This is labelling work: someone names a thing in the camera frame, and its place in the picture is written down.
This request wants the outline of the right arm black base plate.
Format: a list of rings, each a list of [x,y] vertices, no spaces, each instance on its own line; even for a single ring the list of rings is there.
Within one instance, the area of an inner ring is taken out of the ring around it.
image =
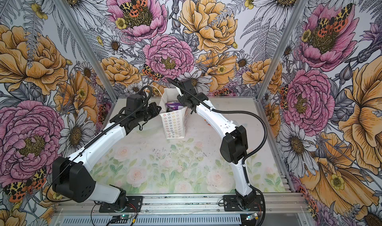
[[[223,195],[223,207],[226,212],[264,212],[265,200],[261,195],[241,197]]]

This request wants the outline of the purple snack packet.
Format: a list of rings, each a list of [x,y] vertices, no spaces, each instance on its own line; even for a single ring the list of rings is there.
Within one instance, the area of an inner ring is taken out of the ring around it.
[[[178,111],[184,108],[184,106],[180,102],[167,102],[165,103],[166,106],[166,112],[173,112],[173,111]]]

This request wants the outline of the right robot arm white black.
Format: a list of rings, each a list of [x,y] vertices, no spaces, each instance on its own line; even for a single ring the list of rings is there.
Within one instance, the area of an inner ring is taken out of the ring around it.
[[[175,79],[171,83],[179,93],[180,103],[204,118],[219,134],[220,154],[232,168],[237,203],[242,210],[247,210],[256,198],[256,191],[250,185],[242,163],[248,149],[246,129],[225,118],[204,93],[197,93],[190,80]]]

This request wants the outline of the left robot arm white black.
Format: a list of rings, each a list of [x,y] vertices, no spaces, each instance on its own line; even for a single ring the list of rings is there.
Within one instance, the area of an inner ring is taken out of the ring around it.
[[[125,190],[97,183],[90,172],[119,140],[160,114],[162,108],[149,99],[143,94],[129,96],[126,106],[111,118],[104,130],[73,154],[54,160],[53,191],[77,203],[92,200],[124,208],[127,205]]]

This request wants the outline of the white paper bag with dots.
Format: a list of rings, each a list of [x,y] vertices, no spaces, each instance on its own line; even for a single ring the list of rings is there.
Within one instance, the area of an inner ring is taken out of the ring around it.
[[[161,96],[159,106],[161,111],[159,116],[162,119],[165,137],[167,140],[183,139],[186,136],[186,124],[189,115],[189,109],[184,106],[183,109],[173,112],[166,112],[165,103],[179,102],[179,95],[176,88],[165,88]]]

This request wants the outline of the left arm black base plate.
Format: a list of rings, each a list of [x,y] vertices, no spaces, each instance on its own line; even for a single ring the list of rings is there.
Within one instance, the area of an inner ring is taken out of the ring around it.
[[[126,196],[121,203],[101,203],[100,213],[139,213],[143,205],[143,196]]]

